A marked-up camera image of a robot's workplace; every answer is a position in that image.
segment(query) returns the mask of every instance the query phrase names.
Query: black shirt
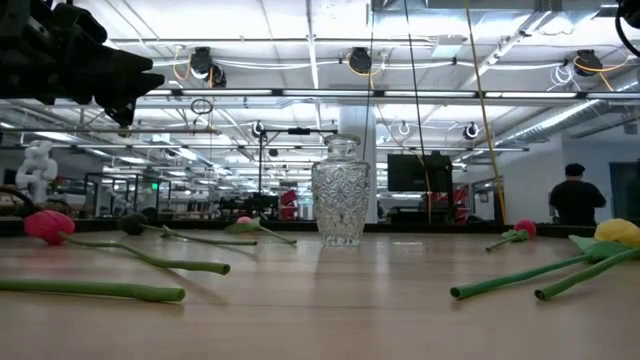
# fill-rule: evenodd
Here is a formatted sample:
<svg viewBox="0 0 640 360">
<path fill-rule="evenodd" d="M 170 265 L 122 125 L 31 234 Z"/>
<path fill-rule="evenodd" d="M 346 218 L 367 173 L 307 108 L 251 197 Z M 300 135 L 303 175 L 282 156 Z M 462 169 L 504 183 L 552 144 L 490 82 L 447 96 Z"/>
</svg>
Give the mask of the black shirt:
<svg viewBox="0 0 640 360">
<path fill-rule="evenodd" d="M 564 181 L 551 191 L 549 205 L 558 210 L 562 225 L 595 226 L 595 210 L 607 203 L 598 188 L 579 180 Z"/>
</svg>

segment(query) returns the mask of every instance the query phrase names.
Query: white robot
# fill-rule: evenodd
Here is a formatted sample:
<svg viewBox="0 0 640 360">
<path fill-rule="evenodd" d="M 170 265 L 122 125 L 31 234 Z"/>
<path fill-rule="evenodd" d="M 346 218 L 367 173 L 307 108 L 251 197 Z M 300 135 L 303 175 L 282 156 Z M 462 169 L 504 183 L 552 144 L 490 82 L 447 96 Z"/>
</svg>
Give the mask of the white robot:
<svg viewBox="0 0 640 360">
<path fill-rule="evenodd" d="M 49 158 L 52 148 L 51 141 L 31 142 L 24 151 L 24 162 L 16 174 L 16 185 L 20 189 L 28 189 L 31 200 L 36 204 L 47 200 L 47 186 L 58 176 L 58 163 Z"/>
</svg>

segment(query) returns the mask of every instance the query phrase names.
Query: red object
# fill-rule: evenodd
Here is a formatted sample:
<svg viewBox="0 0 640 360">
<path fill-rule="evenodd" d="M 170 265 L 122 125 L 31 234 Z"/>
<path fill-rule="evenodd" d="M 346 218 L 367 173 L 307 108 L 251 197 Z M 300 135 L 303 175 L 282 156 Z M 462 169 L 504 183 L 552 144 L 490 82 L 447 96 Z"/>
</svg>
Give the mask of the red object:
<svg viewBox="0 0 640 360">
<path fill-rule="evenodd" d="M 24 219 L 24 231 L 49 245 L 62 244 L 64 238 L 58 233 L 72 235 L 75 228 L 76 225 L 70 217 L 53 210 L 43 210 Z"/>
<path fill-rule="evenodd" d="M 236 222 L 238 224 L 248 224 L 251 222 L 251 218 L 248 216 L 239 217 L 238 220 L 236 220 Z"/>
<path fill-rule="evenodd" d="M 524 230 L 529 233 L 529 239 L 533 239 L 536 236 L 536 224 L 527 219 L 522 219 L 518 221 L 516 226 L 513 227 L 515 231 Z"/>
</svg>

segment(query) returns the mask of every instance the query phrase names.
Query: hanging cord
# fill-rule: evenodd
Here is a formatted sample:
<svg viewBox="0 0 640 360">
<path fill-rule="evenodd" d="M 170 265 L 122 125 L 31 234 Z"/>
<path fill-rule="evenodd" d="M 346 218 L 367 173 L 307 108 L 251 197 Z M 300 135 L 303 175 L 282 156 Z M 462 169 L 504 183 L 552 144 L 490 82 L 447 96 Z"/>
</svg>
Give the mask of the hanging cord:
<svg viewBox="0 0 640 360">
<path fill-rule="evenodd" d="M 424 177 L 425 177 L 425 185 L 427 188 L 427 194 L 426 194 L 426 201 L 428 202 L 428 207 L 427 207 L 427 213 L 428 213 L 428 217 L 429 217 L 429 224 L 431 224 L 431 183 L 429 182 L 429 172 L 427 171 L 427 167 L 425 166 L 425 163 L 423 161 L 425 155 L 424 155 L 424 140 L 422 137 L 422 117 L 420 116 L 420 100 L 418 98 L 418 80 L 416 78 L 416 62 L 415 62 L 415 58 L 413 56 L 413 40 L 411 39 L 411 26 L 409 25 L 409 8 L 407 6 L 407 0 L 404 0 L 404 16 L 407 20 L 407 31 L 408 31 L 408 38 L 409 38 L 409 54 L 411 55 L 411 70 L 413 72 L 413 90 L 414 90 L 414 95 L 415 95 L 415 99 L 416 99 L 416 114 L 418 117 L 418 134 L 420 134 L 420 151 L 422 153 L 422 158 L 420 160 L 420 163 L 422 164 L 422 168 L 424 169 Z"/>
<path fill-rule="evenodd" d="M 478 95 L 480 95 L 480 107 L 482 108 L 482 121 L 484 122 L 484 131 L 487 134 L 487 145 L 489 145 L 489 156 L 491 157 L 491 167 L 493 167 L 493 175 L 495 178 L 496 186 L 498 187 L 498 199 L 500 200 L 500 211 L 502 212 L 502 223 L 507 223 L 507 212 L 504 203 L 504 191 L 502 188 L 502 180 L 500 180 L 500 174 L 498 173 L 498 165 L 496 164 L 496 153 L 493 150 L 493 136 L 491 135 L 491 128 L 489 128 L 489 121 L 487 120 L 487 109 L 484 104 L 484 93 L 482 92 L 482 83 L 480 82 L 480 71 L 478 71 L 478 56 L 476 54 L 476 42 L 473 37 L 473 25 L 471 25 L 471 5 L 469 0 L 465 0 L 465 10 L 467 13 L 467 25 L 469 26 L 469 39 L 471 40 L 471 52 L 473 54 L 473 63 L 476 64 L 473 69 L 476 73 L 476 82 L 478 83 Z"/>
<path fill-rule="evenodd" d="M 178 55 L 180 55 L 180 48 L 176 47 L 176 57 L 174 60 L 178 60 Z M 178 74 L 178 70 L 176 69 L 177 64 L 173 64 L 173 75 L 175 75 L 178 79 L 182 81 L 186 81 L 189 79 L 189 73 L 191 72 L 191 55 L 189 55 L 189 60 L 187 60 L 187 72 L 184 76 Z"/>
<path fill-rule="evenodd" d="M 375 29 L 375 16 L 376 16 L 376 12 L 374 11 L 375 9 L 375 3 L 371 3 L 371 6 L 373 7 L 371 9 L 371 40 L 369 41 L 369 50 L 371 51 L 371 55 L 373 56 L 373 31 Z M 349 66 L 349 69 L 351 69 L 351 65 L 349 65 L 349 61 L 347 61 L 347 66 Z M 364 120 L 364 141 L 362 142 L 362 161 L 365 161 L 365 154 L 367 153 L 367 133 L 369 132 L 369 113 L 371 111 L 369 111 L 369 105 L 371 103 L 371 90 L 373 89 L 373 79 L 371 78 L 371 71 L 369 71 L 368 75 L 364 75 L 364 76 L 368 76 L 369 77 L 369 83 L 367 84 L 367 115 L 365 115 L 365 120 Z"/>
</svg>

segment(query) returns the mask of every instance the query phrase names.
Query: black equipment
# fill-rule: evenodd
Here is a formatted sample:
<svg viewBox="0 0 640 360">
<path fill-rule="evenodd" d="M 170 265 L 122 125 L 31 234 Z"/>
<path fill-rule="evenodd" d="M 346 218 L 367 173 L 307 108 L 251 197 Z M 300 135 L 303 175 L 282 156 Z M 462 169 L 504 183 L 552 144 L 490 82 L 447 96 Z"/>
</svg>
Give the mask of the black equipment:
<svg viewBox="0 0 640 360">
<path fill-rule="evenodd" d="M 586 68 L 590 68 L 590 69 L 597 69 L 597 70 L 602 70 L 602 61 L 600 61 L 600 59 L 598 59 L 598 57 L 596 56 L 595 51 L 593 50 L 578 50 L 578 58 L 576 59 L 576 63 L 580 66 L 586 67 Z M 575 65 L 574 66 L 574 70 L 576 71 L 576 74 L 583 76 L 583 77 L 589 77 L 589 76 L 593 76 L 596 75 L 597 72 L 596 71 L 589 71 L 589 70 L 585 70 L 584 68 Z"/>
<path fill-rule="evenodd" d="M 366 48 L 353 48 L 349 56 L 349 66 L 358 74 L 367 75 L 371 71 L 371 57 Z"/>
<path fill-rule="evenodd" d="M 462 136 L 467 140 L 473 140 L 478 137 L 478 125 L 472 122 L 469 126 L 466 126 L 462 131 Z"/>
<path fill-rule="evenodd" d="M 434 151 L 423 157 L 432 192 L 453 194 L 453 165 L 448 156 Z M 387 155 L 389 191 L 426 191 L 425 169 L 417 155 Z"/>
<path fill-rule="evenodd" d="M 106 30 L 87 10 L 52 0 L 0 4 L 0 98 L 94 98 L 121 127 L 133 123 L 136 99 L 164 83 L 142 73 L 153 61 L 102 44 Z"/>
<path fill-rule="evenodd" d="M 615 20 L 616 32 L 624 46 L 634 55 L 640 57 L 640 50 L 633 46 L 622 30 L 621 18 L 624 18 L 629 26 L 640 29 L 640 2 L 638 0 L 618 0 L 618 11 L 616 12 Z"/>
<path fill-rule="evenodd" d="M 222 67 L 211 59 L 211 48 L 197 47 L 191 55 L 189 65 L 191 74 L 200 80 L 209 82 L 211 87 L 227 87 L 227 75 Z"/>
</svg>

